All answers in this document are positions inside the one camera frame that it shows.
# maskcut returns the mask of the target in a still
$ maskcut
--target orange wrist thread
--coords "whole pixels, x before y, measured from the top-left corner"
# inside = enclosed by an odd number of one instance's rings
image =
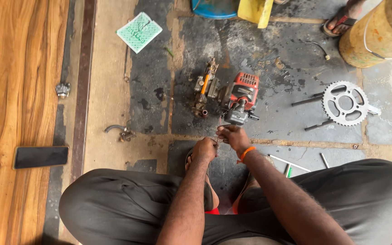
[[[237,160],[237,164],[242,163],[243,160],[244,160],[244,157],[246,156],[246,154],[248,152],[250,152],[251,150],[253,150],[253,149],[256,149],[256,147],[249,147],[249,148],[247,148],[246,151],[244,151],[243,154],[241,154],[240,161]]]

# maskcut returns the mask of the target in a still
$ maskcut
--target green object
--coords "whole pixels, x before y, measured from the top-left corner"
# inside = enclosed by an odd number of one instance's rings
[[[167,52],[169,52],[169,54],[171,55],[171,57],[173,58],[173,53],[170,51],[170,49],[168,48],[168,47],[164,47],[166,50],[167,50]]]
[[[288,174],[287,174],[287,178],[291,177],[291,172],[293,171],[293,168],[290,167],[290,169],[288,169]]]
[[[162,30],[145,12],[140,12],[116,33],[137,54]]]

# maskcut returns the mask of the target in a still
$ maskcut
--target yellow container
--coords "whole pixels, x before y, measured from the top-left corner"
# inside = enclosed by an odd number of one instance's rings
[[[364,31],[369,50],[384,58],[392,58],[392,0],[383,0],[341,37],[339,48],[342,58],[358,68],[385,61],[366,49]]]
[[[238,17],[266,28],[272,11],[273,0],[240,0]]]

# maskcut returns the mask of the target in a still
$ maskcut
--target metal sprocket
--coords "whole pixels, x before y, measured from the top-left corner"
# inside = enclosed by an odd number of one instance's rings
[[[334,90],[338,86],[345,86],[346,90],[344,92],[341,92],[337,95],[334,95],[331,93],[332,90]],[[359,96],[362,98],[362,105],[357,103],[356,98],[352,94],[353,91],[356,91]],[[342,109],[340,104],[339,104],[339,99],[342,96],[347,96],[349,97],[352,102],[353,106],[349,110]],[[335,115],[329,108],[329,101],[332,101],[333,104],[335,105],[336,109],[340,112],[339,115]],[[323,104],[323,110],[324,112],[328,115],[330,119],[332,119],[334,122],[343,125],[343,126],[353,126],[357,125],[360,122],[362,122],[365,117],[367,116],[367,109],[368,109],[368,99],[367,96],[365,95],[364,91],[355,84],[349,82],[349,81],[336,81],[331,83],[329,86],[326,87],[323,93],[323,99],[322,99],[322,104]],[[351,113],[357,113],[360,112],[360,116],[354,120],[348,121],[346,120],[346,116],[351,114]]]

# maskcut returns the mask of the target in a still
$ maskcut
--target concrete floor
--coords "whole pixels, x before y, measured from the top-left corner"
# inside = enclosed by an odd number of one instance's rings
[[[259,75],[256,114],[261,120],[249,121],[245,129],[262,152],[312,170],[324,168],[320,152],[331,166],[364,158],[392,161],[392,62],[368,69],[353,68],[340,58],[338,39],[326,37],[319,29],[344,3],[291,0],[274,6],[269,26],[260,30],[244,20],[195,17],[186,0],[98,0],[84,172],[111,168],[183,175],[182,155],[195,140],[215,137],[218,125],[216,115],[195,119],[189,107],[195,79],[211,57],[220,63],[217,75],[223,85],[240,70],[250,69]],[[364,12],[376,4],[378,1],[369,0]],[[141,11],[163,31],[135,54],[126,51],[115,31]],[[318,47],[299,39],[323,44],[331,59],[326,61]],[[164,47],[172,50],[173,58]],[[275,64],[276,57],[282,61],[281,68]],[[76,77],[70,78],[75,85]],[[326,120],[321,105],[292,108],[290,104],[322,92],[327,84],[339,80],[362,87],[382,115],[369,115],[353,127],[329,125],[305,132],[306,126]],[[73,104],[66,104],[69,112]],[[67,125],[73,127],[71,115],[64,116]],[[103,132],[112,124],[128,125],[137,137],[131,142],[118,141],[118,130]],[[233,164],[234,154],[223,145],[210,170],[213,187],[222,199],[222,213],[228,212],[247,173],[244,166]],[[284,165],[276,164],[284,170]],[[67,171],[65,168],[63,190],[69,183]],[[294,169],[293,176],[299,174],[301,170]]]

